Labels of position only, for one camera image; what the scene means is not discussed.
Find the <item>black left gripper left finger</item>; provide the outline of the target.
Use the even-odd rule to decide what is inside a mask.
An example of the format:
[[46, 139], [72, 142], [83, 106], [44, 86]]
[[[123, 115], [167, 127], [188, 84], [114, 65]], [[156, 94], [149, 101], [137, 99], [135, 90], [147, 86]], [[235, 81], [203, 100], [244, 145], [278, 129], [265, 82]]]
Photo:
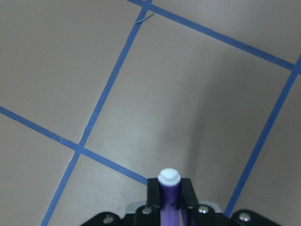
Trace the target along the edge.
[[147, 180], [147, 207], [151, 208], [150, 213], [150, 225], [159, 226], [160, 222], [160, 210], [161, 210], [161, 199], [160, 199], [160, 187], [157, 178], [149, 178]]

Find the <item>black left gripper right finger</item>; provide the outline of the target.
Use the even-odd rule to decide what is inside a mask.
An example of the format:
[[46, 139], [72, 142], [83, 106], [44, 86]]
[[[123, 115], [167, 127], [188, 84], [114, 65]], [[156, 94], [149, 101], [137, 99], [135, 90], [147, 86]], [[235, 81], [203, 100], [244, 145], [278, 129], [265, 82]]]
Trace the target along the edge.
[[192, 182], [189, 178], [181, 179], [179, 204], [182, 224], [184, 226], [194, 226], [194, 215], [199, 205]]

